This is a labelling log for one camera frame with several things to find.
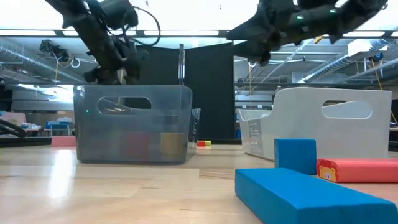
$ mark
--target transparent storage bin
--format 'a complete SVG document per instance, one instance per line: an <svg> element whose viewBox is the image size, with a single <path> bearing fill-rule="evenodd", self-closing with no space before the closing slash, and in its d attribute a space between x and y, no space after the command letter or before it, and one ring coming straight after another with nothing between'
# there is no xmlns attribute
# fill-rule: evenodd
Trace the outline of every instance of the transparent storage bin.
<svg viewBox="0 0 398 224"><path fill-rule="evenodd" d="M187 87L76 86L73 101L81 162L181 164L195 153Z"/></svg>

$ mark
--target wooden tabletop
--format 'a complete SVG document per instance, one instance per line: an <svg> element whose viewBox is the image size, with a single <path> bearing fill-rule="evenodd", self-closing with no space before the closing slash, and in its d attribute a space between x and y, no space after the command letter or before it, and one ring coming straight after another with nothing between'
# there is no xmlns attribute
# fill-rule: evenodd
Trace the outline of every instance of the wooden tabletop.
<svg viewBox="0 0 398 224"><path fill-rule="evenodd" d="M71 148L0 155L1 223L261 223L234 194L234 170L273 167L241 146L199 149L180 166L80 164ZM348 184L398 204L398 184Z"/></svg>

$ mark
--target white storage bin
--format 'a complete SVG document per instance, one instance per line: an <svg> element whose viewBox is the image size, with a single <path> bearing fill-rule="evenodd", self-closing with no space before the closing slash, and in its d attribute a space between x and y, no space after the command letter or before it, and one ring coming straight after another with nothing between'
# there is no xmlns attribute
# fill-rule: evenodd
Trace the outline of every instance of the white storage bin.
<svg viewBox="0 0 398 224"><path fill-rule="evenodd" d="M387 158L391 91L288 88L272 111L239 110L246 153L274 160L275 138L317 141L318 158ZM323 106L326 101L345 101Z"/></svg>

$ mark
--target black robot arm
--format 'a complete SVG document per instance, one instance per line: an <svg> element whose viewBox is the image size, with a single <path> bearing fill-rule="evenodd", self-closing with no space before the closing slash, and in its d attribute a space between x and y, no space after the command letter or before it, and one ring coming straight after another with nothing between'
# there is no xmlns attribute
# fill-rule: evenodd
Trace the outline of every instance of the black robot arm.
<svg viewBox="0 0 398 224"><path fill-rule="evenodd" d="M85 73L88 82L120 85L117 72L125 69L128 85L139 81L140 67L147 52L137 52L126 35L130 27L138 25L134 6L128 0L46 0L63 16L63 28L72 26L88 47L99 66ZM122 29L121 35L110 35Z"/></svg>
<svg viewBox="0 0 398 224"><path fill-rule="evenodd" d="M265 66L271 50L285 44L329 35L333 44L343 34L364 24L387 5L387 0L348 0L335 7L337 0L260 0L257 12L231 30L229 40L248 40L234 46L234 54Z"/></svg>

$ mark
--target blue cube block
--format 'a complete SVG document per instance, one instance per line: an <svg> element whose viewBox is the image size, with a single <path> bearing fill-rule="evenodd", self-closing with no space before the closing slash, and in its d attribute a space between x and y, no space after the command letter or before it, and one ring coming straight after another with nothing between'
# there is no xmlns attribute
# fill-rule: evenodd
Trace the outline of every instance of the blue cube block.
<svg viewBox="0 0 398 224"><path fill-rule="evenodd" d="M292 170L241 169L236 195L266 224L393 224L387 200Z"/></svg>
<svg viewBox="0 0 398 224"><path fill-rule="evenodd" d="M317 144L314 139L275 139L274 149L275 168L317 174Z"/></svg>

